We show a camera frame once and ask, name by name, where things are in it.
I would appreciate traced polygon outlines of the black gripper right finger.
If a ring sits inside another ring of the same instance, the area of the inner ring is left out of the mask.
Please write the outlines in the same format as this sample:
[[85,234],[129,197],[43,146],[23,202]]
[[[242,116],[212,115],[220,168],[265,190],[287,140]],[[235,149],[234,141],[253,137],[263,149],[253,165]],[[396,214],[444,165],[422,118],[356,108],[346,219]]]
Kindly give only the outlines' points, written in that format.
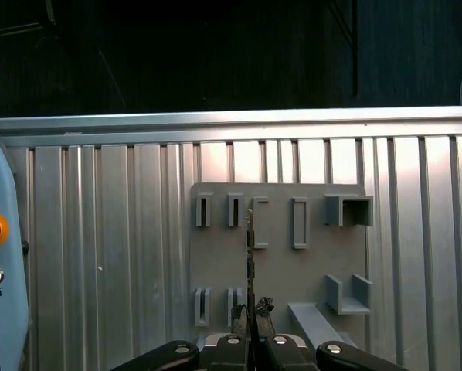
[[345,342],[327,341],[314,351],[303,339],[275,331],[270,313],[271,298],[260,298],[255,306],[254,343],[258,370],[403,370],[402,366],[358,349]]

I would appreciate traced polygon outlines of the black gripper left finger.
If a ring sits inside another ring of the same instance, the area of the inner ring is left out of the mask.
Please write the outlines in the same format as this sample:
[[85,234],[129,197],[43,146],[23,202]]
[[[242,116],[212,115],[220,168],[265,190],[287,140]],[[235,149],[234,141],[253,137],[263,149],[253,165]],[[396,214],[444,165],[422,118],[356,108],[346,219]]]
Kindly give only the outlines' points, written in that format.
[[250,327],[245,305],[231,310],[231,333],[207,336],[203,347],[175,340],[124,362],[122,370],[248,370],[251,364]]

